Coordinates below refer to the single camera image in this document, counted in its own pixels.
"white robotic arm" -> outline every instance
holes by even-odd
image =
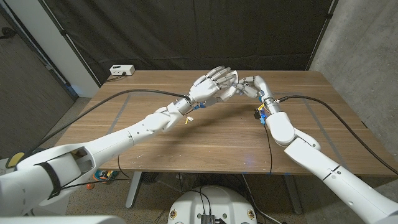
[[[368,184],[320,152],[319,143],[295,129],[287,114],[282,112],[265,81],[249,77],[254,83],[264,107],[271,114],[266,119],[276,143],[286,147],[285,153],[300,166],[323,181],[345,204],[366,223],[377,223],[397,215],[398,203],[379,194]]]
[[[174,127],[195,104],[226,101],[236,92],[236,71],[217,67],[194,82],[187,98],[159,108],[142,121],[90,142],[56,146],[24,159],[17,170],[0,176],[0,216],[25,215],[37,205],[49,205],[69,196],[105,162],[132,146]]]

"black backdrop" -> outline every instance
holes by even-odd
[[[137,70],[305,70],[331,0],[46,0],[101,83]]]

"power strip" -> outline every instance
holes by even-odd
[[[126,72],[126,75],[132,75],[136,69],[133,65],[112,65],[109,71],[111,75],[122,75],[123,72]]]

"tabletop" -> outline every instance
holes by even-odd
[[[187,94],[192,83],[208,71],[135,71],[133,76],[105,83],[86,108],[123,90],[147,88]],[[361,122],[330,83],[319,72],[238,71],[239,78],[260,75],[274,98],[305,95],[328,103],[355,133],[390,166],[398,163]],[[118,96],[72,124],[57,145],[86,142],[118,131],[144,119],[176,100],[156,93]],[[192,111],[193,121],[181,120],[172,130],[138,144],[120,155],[126,170],[155,172],[217,172],[266,174],[271,168],[267,135],[254,119],[258,100],[236,95],[227,102]],[[293,126],[320,144],[321,151],[357,175],[394,175],[376,160],[323,105],[304,99],[280,104]],[[309,175],[292,161],[270,136],[272,174]],[[101,169],[118,169],[117,158]]]

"table leg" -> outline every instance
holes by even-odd
[[[292,175],[284,175],[285,185],[289,193],[290,201],[292,202],[293,211],[297,215],[303,213],[303,207],[301,206],[301,201],[299,198],[299,193],[297,192],[296,183]]]
[[[139,182],[141,180],[141,174],[142,172],[135,171],[134,174],[132,175],[130,190],[126,200],[126,208],[132,208],[132,206],[134,205],[134,201],[136,199],[136,194],[139,187]]]

